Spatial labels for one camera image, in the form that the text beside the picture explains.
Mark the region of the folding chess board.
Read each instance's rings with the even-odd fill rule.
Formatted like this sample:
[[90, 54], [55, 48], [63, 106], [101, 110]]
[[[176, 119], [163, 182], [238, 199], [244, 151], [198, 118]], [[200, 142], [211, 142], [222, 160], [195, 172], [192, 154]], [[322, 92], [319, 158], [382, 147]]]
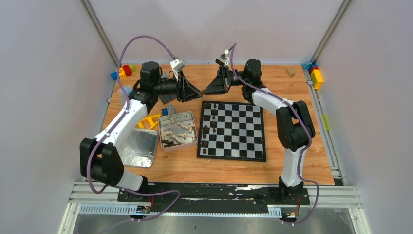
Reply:
[[[212, 117], [214, 103], [217, 115]], [[209, 127], [206, 139], [203, 127]], [[199, 128], [197, 157], [240, 161], [266, 162], [263, 109], [249, 103], [203, 101]], [[202, 155], [202, 141], [209, 141], [208, 155]]]

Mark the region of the silver tin lid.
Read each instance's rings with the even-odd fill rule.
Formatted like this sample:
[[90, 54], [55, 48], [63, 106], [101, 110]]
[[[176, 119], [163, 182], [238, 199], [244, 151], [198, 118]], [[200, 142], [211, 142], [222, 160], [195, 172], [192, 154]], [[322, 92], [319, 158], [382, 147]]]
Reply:
[[125, 166], [149, 168], [152, 166], [158, 145], [159, 134], [155, 130], [135, 128], [120, 149]]

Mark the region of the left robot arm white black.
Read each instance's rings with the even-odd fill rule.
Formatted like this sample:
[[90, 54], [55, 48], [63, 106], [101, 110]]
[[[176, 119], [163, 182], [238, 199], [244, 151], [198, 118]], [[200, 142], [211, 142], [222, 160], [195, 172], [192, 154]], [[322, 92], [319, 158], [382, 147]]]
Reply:
[[117, 148], [153, 109], [160, 95], [176, 95], [179, 102], [202, 96], [200, 90], [186, 79], [182, 60], [176, 58], [170, 65], [173, 77], [164, 79], [157, 62], [143, 63], [140, 79], [127, 94], [118, 115], [94, 138], [81, 141], [80, 173], [88, 181], [96, 180], [112, 187], [128, 189], [137, 201], [148, 198], [147, 178], [125, 169]]

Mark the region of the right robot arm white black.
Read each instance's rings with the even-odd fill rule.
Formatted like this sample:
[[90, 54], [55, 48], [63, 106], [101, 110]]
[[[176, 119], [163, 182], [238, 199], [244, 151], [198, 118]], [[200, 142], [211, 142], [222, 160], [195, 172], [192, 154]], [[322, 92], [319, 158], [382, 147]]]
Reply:
[[271, 92], [261, 81], [261, 62], [249, 59], [242, 71], [230, 70], [229, 59], [217, 58], [216, 78], [204, 89], [205, 95], [225, 94], [240, 85], [246, 101], [276, 117], [278, 139], [284, 147], [284, 165], [279, 178], [278, 197], [291, 203], [303, 192], [303, 160], [315, 136], [315, 129], [304, 101], [292, 102]]

